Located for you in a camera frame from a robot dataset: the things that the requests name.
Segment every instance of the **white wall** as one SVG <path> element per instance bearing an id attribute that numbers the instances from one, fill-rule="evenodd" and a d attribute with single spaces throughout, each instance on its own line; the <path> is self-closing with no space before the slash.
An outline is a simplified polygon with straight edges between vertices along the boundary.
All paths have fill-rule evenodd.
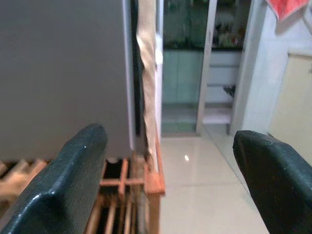
<path id="1" fill-rule="evenodd" d="M 298 11 L 284 22 L 277 23 L 271 8 L 268 5 L 265 7 L 266 13 L 258 48 L 249 48 L 251 52 L 245 59 L 247 63 L 252 61 L 248 56 L 253 58 L 252 50 L 256 51 L 254 68 L 252 72 L 242 72 L 244 76 L 249 73 L 249 76 L 243 79 L 251 82 L 249 90 L 245 87 L 238 94 L 241 101 L 247 101 L 246 109 L 244 112 L 244 108 L 240 106 L 236 110 L 243 112 L 240 116 L 242 122 L 238 123 L 237 118 L 234 118 L 236 122 L 232 126 L 232 134 L 239 129 L 265 134 L 268 132 L 288 61 L 288 49 L 312 47 L 312 35 L 302 20 L 303 11 Z M 250 67 L 245 66 L 244 69 L 250 70 Z"/>

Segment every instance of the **glass door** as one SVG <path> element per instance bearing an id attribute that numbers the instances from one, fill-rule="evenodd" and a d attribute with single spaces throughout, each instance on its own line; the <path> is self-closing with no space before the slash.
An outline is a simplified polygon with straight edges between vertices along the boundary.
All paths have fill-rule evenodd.
<path id="1" fill-rule="evenodd" d="M 217 0 L 164 0 L 162 135 L 200 133 Z"/>

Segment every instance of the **red cloth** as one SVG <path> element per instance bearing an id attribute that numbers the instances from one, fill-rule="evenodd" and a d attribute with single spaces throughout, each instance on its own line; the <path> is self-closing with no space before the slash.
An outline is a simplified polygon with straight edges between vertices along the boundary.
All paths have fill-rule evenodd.
<path id="1" fill-rule="evenodd" d="M 309 0 L 267 0 L 279 21 L 308 4 Z"/>

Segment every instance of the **white tile floor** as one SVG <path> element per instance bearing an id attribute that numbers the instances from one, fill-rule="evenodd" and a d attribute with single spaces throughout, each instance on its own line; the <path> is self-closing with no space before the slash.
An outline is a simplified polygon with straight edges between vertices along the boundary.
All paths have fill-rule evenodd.
<path id="1" fill-rule="evenodd" d="M 268 233 L 249 193 L 205 129 L 201 137 L 163 138 L 161 148 L 166 180 L 162 234 Z"/>

